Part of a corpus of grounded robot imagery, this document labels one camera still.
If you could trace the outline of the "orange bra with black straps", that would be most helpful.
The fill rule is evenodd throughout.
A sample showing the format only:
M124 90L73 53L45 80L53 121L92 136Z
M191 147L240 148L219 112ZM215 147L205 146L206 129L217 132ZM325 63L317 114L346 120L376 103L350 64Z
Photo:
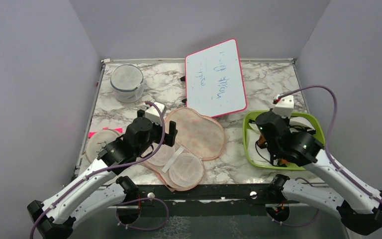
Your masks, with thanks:
M280 159L275 155L270 154L267 149L267 142L263 138L259 138L255 141L255 151L256 153L270 165L275 167L287 167L287 161Z

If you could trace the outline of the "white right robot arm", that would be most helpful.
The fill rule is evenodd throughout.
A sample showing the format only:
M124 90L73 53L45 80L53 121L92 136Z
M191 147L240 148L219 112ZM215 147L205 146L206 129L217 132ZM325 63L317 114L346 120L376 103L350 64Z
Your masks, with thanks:
M305 131L292 132L286 120L272 111L258 115L255 124L268 152L321 178L332 191L305 186L277 174L267 189L268 198L298 201L337 217L348 229L370 235L382 227L382 190L367 186L326 152L324 144Z

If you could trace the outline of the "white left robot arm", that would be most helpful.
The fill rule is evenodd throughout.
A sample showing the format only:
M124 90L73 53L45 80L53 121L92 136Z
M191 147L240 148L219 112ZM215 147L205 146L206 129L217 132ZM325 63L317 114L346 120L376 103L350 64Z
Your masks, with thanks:
M137 185L121 176L127 167L144 162L162 145L174 146L176 122L165 124L163 113L151 116L139 110L123 135L109 142L97 158L68 186L49 199L32 201L27 210L33 221L29 237L38 231L44 239L67 239L85 219L116 204L138 204Z

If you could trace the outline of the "floral mesh laundry bag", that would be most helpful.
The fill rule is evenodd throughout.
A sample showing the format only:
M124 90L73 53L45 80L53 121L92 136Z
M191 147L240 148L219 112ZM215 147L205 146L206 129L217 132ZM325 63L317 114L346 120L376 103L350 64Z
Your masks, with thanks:
M144 166L173 191L194 188L205 175L205 161L218 158L226 145L224 128L211 117L191 108L179 108L165 117L176 123L174 146L162 145Z

